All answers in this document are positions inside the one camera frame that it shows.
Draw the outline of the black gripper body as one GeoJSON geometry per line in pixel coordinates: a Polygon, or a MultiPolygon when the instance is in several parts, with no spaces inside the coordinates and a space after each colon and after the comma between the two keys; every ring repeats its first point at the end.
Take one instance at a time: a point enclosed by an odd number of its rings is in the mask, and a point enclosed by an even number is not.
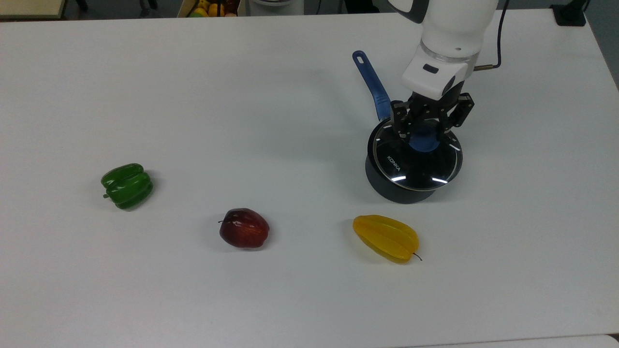
{"type": "Polygon", "coordinates": [[[434,101],[419,93],[412,93],[406,107],[408,112],[405,117],[405,125],[413,127],[426,119],[439,119],[445,126],[460,127],[461,115],[456,112],[460,91],[449,91],[438,101],[434,101]]]}

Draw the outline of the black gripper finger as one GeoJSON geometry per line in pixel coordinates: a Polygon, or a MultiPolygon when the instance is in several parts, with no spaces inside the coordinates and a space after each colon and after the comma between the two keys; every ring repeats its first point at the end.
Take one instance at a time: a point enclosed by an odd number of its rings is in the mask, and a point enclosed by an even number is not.
{"type": "Polygon", "coordinates": [[[403,141],[409,141],[417,124],[416,113],[413,110],[414,101],[391,101],[391,123],[395,134],[403,141]]]}
{"type": "Polygon", "coordinates": [[[474,101],[469,93],[461,93],[455,101],[449,104],[443,103],[437,107],[438,110],[438,125],[436,131],[438,134],[450,132],[453,127],[460,127],[469,116],[474,107],[474,101]]]}

